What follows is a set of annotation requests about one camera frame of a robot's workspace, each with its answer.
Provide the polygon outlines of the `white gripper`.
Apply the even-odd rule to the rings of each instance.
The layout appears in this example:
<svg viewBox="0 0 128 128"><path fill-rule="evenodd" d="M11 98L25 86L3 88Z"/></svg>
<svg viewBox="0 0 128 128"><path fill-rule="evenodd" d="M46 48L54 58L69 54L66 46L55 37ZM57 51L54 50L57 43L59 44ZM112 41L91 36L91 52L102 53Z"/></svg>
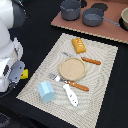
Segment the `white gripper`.
<svg viewBox="0 0 128 128"><path fill-rule="evenodd" d="M17 39L0 48L0 92L5 92L11 82L19 82L25 67L22 55L23 47Z"/></svg>

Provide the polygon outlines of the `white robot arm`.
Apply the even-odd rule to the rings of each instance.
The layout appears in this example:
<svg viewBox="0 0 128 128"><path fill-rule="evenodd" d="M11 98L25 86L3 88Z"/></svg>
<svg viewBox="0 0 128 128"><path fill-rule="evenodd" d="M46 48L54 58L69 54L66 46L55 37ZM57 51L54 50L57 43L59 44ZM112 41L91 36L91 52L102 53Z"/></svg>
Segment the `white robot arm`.
<svg viewBox="0 0 128 128"><path fill-rule="evenodd" d="M0 0L0 92L18 83L25 67L20 61L23 47L17 38L11 40L9 29L21 27L26 10L19 0Z"/></svg>

